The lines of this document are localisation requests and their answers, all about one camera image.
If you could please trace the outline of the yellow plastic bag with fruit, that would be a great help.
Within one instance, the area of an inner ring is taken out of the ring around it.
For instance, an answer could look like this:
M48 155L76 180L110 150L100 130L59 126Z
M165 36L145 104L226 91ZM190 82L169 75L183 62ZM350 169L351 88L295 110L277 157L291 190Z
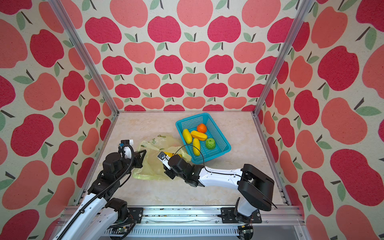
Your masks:
M147 151L143 160L143 167L133 170L133 178L145 181L169 181L165 174L164 165L158 159L160 152L172 156L174 153L180 155L186 162L190 163L192 157L187 153L183 142L171 135L158 135L148 141L139 144L138 151Z

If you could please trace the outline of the yellow banana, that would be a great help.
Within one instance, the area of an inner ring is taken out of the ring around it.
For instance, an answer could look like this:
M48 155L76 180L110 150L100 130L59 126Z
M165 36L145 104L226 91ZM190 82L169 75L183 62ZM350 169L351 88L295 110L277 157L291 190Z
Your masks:
M206 134L198 131L191 131L191 136L194 139L198 139L199 141L206 141L208 139L208 136Z
M193 139L193 153L195 156L201 155L201 144L198 139Z

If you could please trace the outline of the yellow lemon fruit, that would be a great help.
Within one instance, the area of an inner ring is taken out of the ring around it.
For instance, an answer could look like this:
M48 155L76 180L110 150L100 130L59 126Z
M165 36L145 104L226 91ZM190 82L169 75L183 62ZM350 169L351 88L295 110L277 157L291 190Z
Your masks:
M193 137L188 129L184 129L182 135L186 144L191 144L193 142Z

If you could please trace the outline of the green apple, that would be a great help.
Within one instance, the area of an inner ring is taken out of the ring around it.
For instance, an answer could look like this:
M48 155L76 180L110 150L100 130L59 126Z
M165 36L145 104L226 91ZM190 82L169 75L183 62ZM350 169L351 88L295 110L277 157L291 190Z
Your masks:
M205 140L205 144L208 150L214 150L216 147L216 141L213 138Z

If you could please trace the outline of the orange fruit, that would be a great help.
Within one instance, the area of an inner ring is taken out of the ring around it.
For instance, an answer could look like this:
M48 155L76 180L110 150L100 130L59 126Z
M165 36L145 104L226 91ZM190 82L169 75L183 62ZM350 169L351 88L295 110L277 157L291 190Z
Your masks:
M197 131L200 132L200 133L205 134L207 132L207 130L208 129L207 129L206 125L204 125L204 124L199 124L197 126Z

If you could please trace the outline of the turquoise plastic basket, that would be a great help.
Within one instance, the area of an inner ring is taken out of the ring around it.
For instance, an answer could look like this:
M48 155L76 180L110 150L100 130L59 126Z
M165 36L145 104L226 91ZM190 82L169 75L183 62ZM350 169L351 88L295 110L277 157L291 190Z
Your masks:
M201 155L195 156L193 153L193 142L191 144L186 144L182 132L184 129L188 129L190 133L191 131L197 131L197 126L199 124L206 125L208 130L205 134L208 136L208 139L213 138L216 141L216 147L214 150L208 150L206 148L205 141L200 141ZM232 149L228 140L223 135L222 131L217 126L211 115L208 113L198 114L179 120L176 122L176 128L182 138L183 143L186 145L186 150L192 157L192 162L194 164L206 163L228 153Z

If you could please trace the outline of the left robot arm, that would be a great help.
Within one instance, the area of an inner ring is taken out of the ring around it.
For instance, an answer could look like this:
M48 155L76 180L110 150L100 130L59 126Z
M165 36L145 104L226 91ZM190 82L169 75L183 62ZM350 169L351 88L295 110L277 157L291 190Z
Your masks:
M84 200L55 235L56 240L98 240L106 231L117 231L118 240L124 239L141 223L142 208L129 208L126 201L115 198L114 193L123 186L122 178L130 177L134 168L142 168L146 151L134 152L125 146L108 154L103 170L92 183Z

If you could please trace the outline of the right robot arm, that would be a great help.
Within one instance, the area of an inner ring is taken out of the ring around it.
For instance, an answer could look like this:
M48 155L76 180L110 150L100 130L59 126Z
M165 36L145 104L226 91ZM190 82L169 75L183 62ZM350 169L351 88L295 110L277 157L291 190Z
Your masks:
M158 159L171 179L179 177L192 187L223 187L239 191L242 196L234 210L235 219L239 222L249 223L255 211L269 212L274 206L275 181L250 164L241 169L220 170L191 165L178 155L169 157L164 152L159 153Z

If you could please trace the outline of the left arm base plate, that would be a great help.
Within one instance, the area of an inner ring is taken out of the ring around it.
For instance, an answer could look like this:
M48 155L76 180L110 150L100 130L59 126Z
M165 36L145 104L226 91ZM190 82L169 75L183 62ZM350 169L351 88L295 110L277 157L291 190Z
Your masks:
M141 223L143 218L143 208L133 208L133 207L120 207L118 209L114 209L111 207L104 208L100 217L102 220L115 220L112 222L112 225L117 224L128 224L136 221L136 223Z

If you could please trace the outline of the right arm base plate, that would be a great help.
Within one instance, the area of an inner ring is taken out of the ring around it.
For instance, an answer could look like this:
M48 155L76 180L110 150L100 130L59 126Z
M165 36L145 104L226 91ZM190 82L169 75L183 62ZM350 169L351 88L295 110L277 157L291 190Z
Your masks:
M261 224L263 222L260 211L258 209L256 209L251 214L251 216L246 217L246 216L243 216L240 213L238 213L234 207L233 208L221 208L221 214L219 215L219 217L222 219L223 224L234 224L234 223Z

